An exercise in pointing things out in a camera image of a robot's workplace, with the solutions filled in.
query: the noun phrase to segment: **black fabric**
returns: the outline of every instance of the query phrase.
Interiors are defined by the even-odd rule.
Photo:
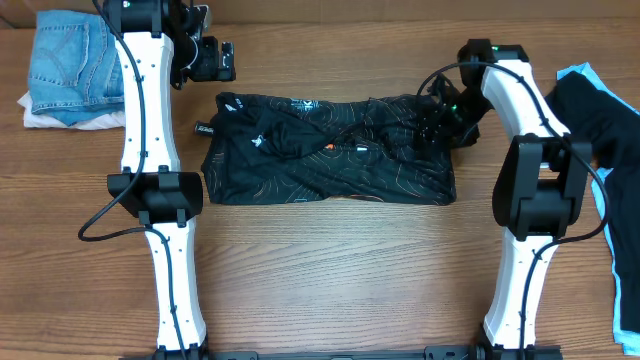
[[[640,117],[578,73],[558,81],[546,98],[572,134],[591,140],[600,166],[614,168],[605,189],[622,330],[640,333]]]
[[[456,198],[452,139],[419,136],[415,96],[336,104],[222,93],[202,165],[220,204],[283,204],[347,196],[447,205]],[[475,136],[465,145],[475,142]]]

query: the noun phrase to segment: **wood surface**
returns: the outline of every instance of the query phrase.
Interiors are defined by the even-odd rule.
[[[635,0],[196,0],[195,3],[209,5],[213,21],[219,24],[640,16],[640,1]],[[35,27],[36,13],[51,9],[95,12],[89,0],[0,0],[0,16],[15,27]]]
[[[470,37],[524,46],[544,93],[555,71],[590,61],[640,107],[637,19],[431,21],[214,27],[236,44],[238,80],[172,93],[185,171],[209,140],[192,134],[221,91],[331,101],[413,93]],[[0,31],[0,359],[115,359],[155,347],[157,303],[142,235],[83,243],[78,228],[110,200],[123,130],[26,130],[33,31]],[[459,83],[459,73],[449,75]],[[492,112],[455,151],[458,201],[410,206],[327,200],[206,204],[198,217],[198,292],[214,350],[262,353],[420,349],[469,343],[489,309],[501,231],[491,192],[508,142]],[[578,224],[598,223],[590,191]],[[121,208],[92,233],[135,225]],[[567,359],[622,359],[611,333],[614,285],[602,236],[562,246],[537,319],[540,344]]]

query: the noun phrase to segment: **folded blue jeans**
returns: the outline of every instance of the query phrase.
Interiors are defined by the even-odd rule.
[[[124,109],[115,37],[97,15],[39,12],[27,83],[31,112],[68,126]]]

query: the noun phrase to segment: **folded white garment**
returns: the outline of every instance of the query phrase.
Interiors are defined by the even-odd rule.
[[[33,115],[31,107],[33,100],[27,91],[24,96],[18,100],[18,104],[24,107],[24,127],[26,128],[69,128],[78,130],[103,130],[115,127],[122,127],[125,124],[124,111],[116,111],[111,114],[98,116],[94,119],[76,123],[67,126],[61,121],[49,115]]]

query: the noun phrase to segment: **wooden tabletop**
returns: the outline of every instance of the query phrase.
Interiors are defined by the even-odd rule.
[[[414,93],[468,38],[522,44],[543,93],[555,72],[591,62],[640,107],[637,19],[225,25],[238,80],[172,93],[185,171],[209,140],[192,134],[221,91],[330,101]],[[157,301],[142,235],[83,243],[78,228],[110,200],[123,130],[26,130],[33,31],[0,31],[0,359],[115,359],[155,348]],[[449,75],[458,80],[459,73]],[[495,113],[454,154],[458,201],[446,207],[327,200],[206,204],[198,217],[200,306],[214,350],[262,353],[420,349],[467,344],[489,309],[501,230],[491,192],[508,148]],[[597,225],[590,191],[569,234]],[[122,208],[93,229],[136,221]],[[622,358],[611,333],[614,284],[602,236],[562,246],[546,279],[539,344],[567,359]]]

